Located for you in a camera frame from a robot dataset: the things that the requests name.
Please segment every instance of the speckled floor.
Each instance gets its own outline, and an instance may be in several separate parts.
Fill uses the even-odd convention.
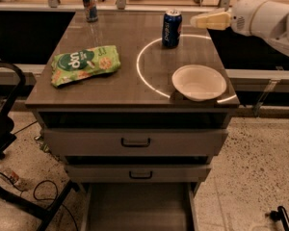
[[[11,116],[14,131],[35,121],[22,103]],[[265,217],[267,212],[283,205],[289,216],[289,108],[262,109],[254,117],[249,108],[238,110],[229,125],[229,136],[213,168],[195,197],[199,231],[266,231],[283,230],[280,222]],[[59,191],[68,181],[64,165],[39,149],[34,124],[16,134],[17,140],[0,161],[21,178],[19,192],[0,178],[0,185],[22,197],[47,206],[50,201],[36,201],[34,187],[43,180],[56,183]],[[52,198],[55,188],[46,183],[37,190],[40,198]],[[76,219],[80,230],[85,195],[71,191],[65,206]],[[39,220],[19,211],[0,199],[0,231],[37,230]],[[75,231],[73,220],[61,208],[47,228],[49,231]]]

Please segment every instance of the blue can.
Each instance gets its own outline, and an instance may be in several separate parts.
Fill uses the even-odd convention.
[[[168,10],[164,14],[162,43],[168,48],[179,44],[181,34],[182,15],[176,10]]]

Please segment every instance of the bowl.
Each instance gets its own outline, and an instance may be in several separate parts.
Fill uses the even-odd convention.
[[[227,87],[221,73],[205,65],[184,65],[172,75],[174,87],[193,101],[204,101],[222,95]]]

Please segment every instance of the green chip bag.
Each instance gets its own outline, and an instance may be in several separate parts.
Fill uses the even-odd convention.
[[[57,55],[51,66],[51,84],[58,87],[93,75],[115,72],[120,62],[117,48],[108,45]]]

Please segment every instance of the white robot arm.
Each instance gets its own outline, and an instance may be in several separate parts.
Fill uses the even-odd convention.
[[[192,17],[198,28],[224,30],[264,39],[275,50],[289,57],[289,5],[272,0],[239,0],[230,12],[217,9]]]

